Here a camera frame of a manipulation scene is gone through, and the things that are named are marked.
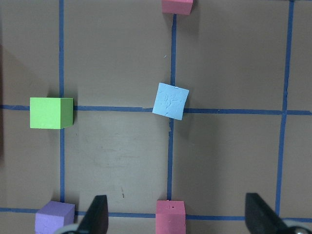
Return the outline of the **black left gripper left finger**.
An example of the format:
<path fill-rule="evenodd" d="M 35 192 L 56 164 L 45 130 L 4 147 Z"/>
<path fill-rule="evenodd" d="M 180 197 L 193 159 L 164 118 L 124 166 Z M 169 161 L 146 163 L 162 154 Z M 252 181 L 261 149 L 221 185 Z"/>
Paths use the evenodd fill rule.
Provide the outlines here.
<path fill-rule="evenodd" d="M 79 224 L 79 234 L 106 234 L 108 231 L 107 195 L 94 197 L 86 215 Z"/>

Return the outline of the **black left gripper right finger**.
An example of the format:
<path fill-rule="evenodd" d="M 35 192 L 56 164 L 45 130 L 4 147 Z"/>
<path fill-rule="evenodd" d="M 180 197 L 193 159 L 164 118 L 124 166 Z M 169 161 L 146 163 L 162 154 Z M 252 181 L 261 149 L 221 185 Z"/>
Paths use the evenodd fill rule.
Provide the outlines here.
<path fill-rule="evenodd" d="M 245 224 L 251 234 L 282 234 L 288 229 L 257 193 L 246 193 Z"/>

